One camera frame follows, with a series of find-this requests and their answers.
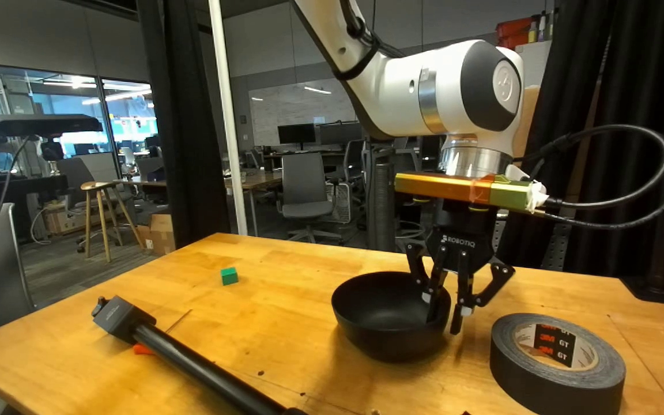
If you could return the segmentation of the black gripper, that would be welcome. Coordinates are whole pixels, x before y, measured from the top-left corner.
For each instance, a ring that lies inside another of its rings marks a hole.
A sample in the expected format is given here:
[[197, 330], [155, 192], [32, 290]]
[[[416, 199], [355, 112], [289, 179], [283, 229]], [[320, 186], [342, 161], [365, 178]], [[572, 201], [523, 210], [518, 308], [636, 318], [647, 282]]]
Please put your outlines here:
[[[515, 267], [494, 252], [495, 210], [442, 202], [434, 223], [419, 239], [405, 245], [408, 273], [418, 289], [418, 318], [438, 323], [449, 311], [446, 273], [458, 282], [449, 333], [458, 334], [463, 318], [477, 307], [486, 307], [495, 293], [512, 280]], [[488, 267], [491, 282], [474, 293], [474, 273]]]

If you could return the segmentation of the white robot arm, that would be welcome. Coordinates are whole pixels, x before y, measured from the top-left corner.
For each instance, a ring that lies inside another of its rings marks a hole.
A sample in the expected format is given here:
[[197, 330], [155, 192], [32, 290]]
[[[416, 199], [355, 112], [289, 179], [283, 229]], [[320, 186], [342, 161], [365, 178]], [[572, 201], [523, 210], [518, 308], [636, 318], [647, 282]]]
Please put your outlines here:
[[357, 0], [293, 0], [293, 9], [373, 138], [446, 141], [434, 174], [399, 174], [394, 189], [440, 202], [428, 254], [438, 273], [458, 276], [455, 311], [488, 303], [512, 276], [494, 257], [495, 215], [546, 206], [546, 186], [510, 161], [523, 111], [521, 58], [485, 40], [396, 51]]

